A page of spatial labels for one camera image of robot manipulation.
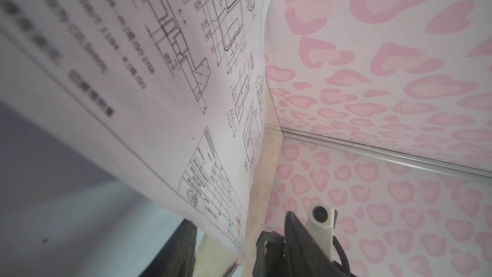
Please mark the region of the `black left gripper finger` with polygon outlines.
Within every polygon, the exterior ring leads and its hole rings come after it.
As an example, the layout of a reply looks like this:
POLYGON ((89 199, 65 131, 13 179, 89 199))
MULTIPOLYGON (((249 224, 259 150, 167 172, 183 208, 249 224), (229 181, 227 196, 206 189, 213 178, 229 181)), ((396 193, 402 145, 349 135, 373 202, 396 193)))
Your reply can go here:
POLYGON ((192 277, 196 263, 197 227, 183 219, 140 277, 192 277))

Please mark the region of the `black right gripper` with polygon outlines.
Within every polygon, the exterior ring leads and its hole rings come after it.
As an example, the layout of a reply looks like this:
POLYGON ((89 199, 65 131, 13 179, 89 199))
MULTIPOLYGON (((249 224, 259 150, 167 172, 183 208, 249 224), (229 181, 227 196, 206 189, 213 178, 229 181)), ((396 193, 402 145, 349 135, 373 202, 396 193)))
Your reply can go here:
POLYGON ((286 276, 286 271, 288 276, 338 276, 338 269, 291 211, 286 213, 284 236, 278 232, 260 233, 252 275, 281 277, 286 276))

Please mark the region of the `technical drawing sheet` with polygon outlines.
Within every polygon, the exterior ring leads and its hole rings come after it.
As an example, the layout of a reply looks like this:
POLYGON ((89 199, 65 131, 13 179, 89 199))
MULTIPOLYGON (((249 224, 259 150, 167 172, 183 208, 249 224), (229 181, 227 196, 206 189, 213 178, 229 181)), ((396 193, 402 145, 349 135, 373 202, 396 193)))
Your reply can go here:
POLYGON ((244 255, 270 0, 1 0, 1 101, 244 255))

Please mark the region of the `red black folder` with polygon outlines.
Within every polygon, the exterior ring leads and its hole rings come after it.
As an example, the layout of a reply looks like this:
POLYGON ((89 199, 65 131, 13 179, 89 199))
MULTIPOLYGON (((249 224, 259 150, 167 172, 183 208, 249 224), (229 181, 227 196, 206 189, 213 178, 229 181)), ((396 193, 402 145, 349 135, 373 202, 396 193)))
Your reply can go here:
POLYGON ((193 277, 225 276, 237 265, 238 256, 207 234, 202 236, 195 253, 193 277))

